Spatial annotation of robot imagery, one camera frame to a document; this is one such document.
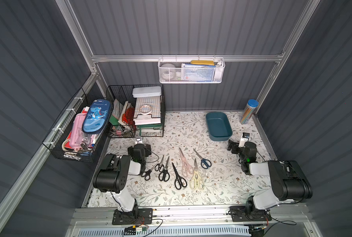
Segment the small black scissors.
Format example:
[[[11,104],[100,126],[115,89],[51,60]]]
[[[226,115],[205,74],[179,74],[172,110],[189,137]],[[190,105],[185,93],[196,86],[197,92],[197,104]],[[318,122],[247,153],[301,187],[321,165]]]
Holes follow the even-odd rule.
[[[160,163],[155,165],[155,170],[159,172],[159,180],[163,181],[163,182],[167,182],[170,179],[170,174],[168,172],[168,164],[169,164],[169,160],[170,157],[168,157],[166,164],[163,164],[163,160],[164,160],[164,156],[162,157],[162,160]]]
[[[141,174],[141,177],[143,177],[145,179],[145,181],[148,181],[151,179],[151,173],[152,171],[155,169],[156,165],[154,165],[151,169],[147,170],[147,171],[144,171],[142,174]]]

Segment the teal plastic storage box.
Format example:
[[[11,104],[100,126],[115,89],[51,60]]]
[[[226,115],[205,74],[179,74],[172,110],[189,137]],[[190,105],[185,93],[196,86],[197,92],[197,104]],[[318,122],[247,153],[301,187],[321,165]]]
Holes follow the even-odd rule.
[[[212,141],[227,141],[233,131],[227,115],[223,112],[209,112],[206,114],[209,137]]]

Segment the blue handled scissors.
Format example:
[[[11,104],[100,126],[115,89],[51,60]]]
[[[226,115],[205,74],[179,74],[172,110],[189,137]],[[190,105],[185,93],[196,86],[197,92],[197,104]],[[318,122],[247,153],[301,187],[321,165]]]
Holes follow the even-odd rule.
[[[212,166],[212,163],[210,160],[203,158],[195,149],[193,151],[196,153],[197,157],[201,160],[201,167],[203,169],[209,169]]]

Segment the pink scissors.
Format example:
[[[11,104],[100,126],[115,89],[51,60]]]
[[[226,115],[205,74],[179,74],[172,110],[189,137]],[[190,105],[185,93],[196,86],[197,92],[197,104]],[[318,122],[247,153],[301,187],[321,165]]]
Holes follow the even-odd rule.
[[[193,167],[188,163],[185,155],[182,152],[182,149],[179,148],[179,153],[181,157],[181,162],[182,162],[182,174],[185,178],[188,178],[190,175],[193,174]]]

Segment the large black scissors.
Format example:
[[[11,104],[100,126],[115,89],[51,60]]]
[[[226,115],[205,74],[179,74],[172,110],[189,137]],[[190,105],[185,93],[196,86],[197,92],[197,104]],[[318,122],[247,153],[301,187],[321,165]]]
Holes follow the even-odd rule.
[[[182,176],[179,175],[176,166],[174,165],[174,163],[172,163],[174,172],[175,172],[175,188],[177,190],[181,190],[182,188],[186,188],[187,187],[187,181],[185,178],[183,178]]]

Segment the cream yellow kitchen scissors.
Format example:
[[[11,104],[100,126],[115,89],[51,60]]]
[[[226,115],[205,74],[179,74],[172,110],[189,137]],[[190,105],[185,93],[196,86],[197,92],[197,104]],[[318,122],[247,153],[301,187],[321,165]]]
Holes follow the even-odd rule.
[[[205,187],[204,182],[203,182],[201,175],[198,171],[197,160],[195,159],[194,160],[193,176],[190,180],[190,188],[203,190],[204,187]]]

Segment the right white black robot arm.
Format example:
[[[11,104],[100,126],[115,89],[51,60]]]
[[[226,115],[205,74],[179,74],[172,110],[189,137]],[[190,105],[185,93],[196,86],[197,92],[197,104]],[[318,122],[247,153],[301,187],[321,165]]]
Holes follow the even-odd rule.
[[[280,204],[297,204],[313,196],[313,189],[296,161],[258,163],[257,146],[253,142],[228,141],[227,150],[239,157],[242,171],[249,176],[268,176],[271,187],[255,192],[246,201],[246,213],[266,211]]]

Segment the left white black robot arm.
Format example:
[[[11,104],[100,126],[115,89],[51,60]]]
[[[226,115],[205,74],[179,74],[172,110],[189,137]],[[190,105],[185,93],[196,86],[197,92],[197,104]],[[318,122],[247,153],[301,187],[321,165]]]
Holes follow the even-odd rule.
[[[152,154],[149,144],[136,144],[129,147],[128,154],[117,156],[106,154],[94,173],[92,184],[102,193],[110,193],[119,212],[136,217],[137,201],[129,193],[126,182],[130,175],[143,175],[146,158]]]

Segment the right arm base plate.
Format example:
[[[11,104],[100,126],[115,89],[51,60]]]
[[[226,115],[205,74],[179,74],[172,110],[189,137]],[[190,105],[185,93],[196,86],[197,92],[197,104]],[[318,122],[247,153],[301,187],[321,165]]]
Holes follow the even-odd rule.
[[[248,209],[245,206],[230,206],[228,215],[233,222],[271,221],[271,215],[266,210]]]

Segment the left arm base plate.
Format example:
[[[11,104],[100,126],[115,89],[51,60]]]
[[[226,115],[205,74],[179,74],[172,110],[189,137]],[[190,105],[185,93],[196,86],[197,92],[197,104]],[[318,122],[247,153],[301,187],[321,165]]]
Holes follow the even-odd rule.
[[[112,225],[140,225],[151,224],[153,218],[152,208],[134,209],[131,212],[114,211]]]

